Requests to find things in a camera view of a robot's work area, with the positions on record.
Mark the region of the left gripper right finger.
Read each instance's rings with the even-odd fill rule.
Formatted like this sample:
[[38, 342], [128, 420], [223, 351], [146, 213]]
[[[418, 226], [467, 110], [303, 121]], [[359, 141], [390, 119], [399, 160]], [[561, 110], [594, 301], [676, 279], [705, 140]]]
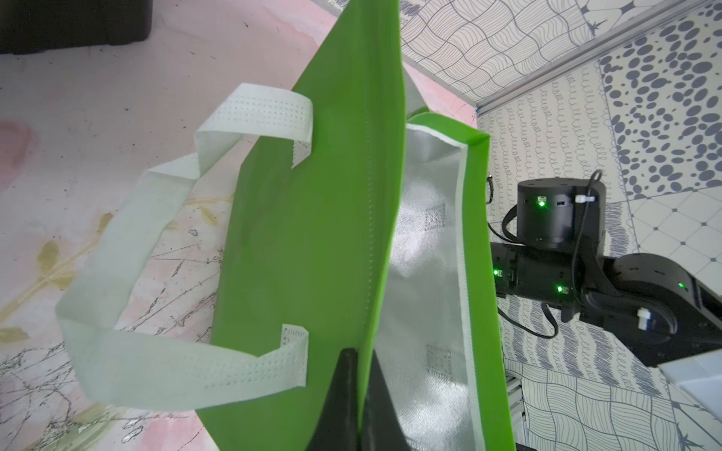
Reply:
[[372, 355], [360, 432], [360, 449], [363, 451], [410, 450], [376, 353]]

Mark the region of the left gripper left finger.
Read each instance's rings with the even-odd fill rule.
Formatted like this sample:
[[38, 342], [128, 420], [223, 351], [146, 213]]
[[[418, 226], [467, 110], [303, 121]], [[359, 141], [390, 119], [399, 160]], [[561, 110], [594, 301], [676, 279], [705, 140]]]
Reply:
[[306, 449], [357, 450], [357, 415], [357, 352], [349, 348], [338, 356], [325, 404]]

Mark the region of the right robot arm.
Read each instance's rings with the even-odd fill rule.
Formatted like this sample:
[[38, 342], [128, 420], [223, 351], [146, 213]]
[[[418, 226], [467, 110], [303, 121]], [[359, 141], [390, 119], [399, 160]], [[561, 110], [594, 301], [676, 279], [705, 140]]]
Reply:
[[607, 188], [588, 179], [525, 180], [491, 245], [496, 295], [526, 298], [597, 326], [721, 415], [721, 297], [667, 257], [606, 257]]

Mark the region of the green insulated delivery bag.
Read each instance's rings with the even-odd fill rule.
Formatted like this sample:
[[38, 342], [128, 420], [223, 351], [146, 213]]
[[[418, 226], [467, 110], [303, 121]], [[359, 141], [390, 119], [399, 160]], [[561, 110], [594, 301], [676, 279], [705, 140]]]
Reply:
[[[118, 330], [197, 181], [243, 138], [209, 343]], [[87, 398], [195, 411], [230, 450], [306, 450], [344, 349], [357, 450], [372, 355], [415, 449], [513, 450], [485, 188], [490, 138], [409, 110], [400, 5], [352, 1], [290, 90], [242, 84], [144, 172], [56, 305]]]

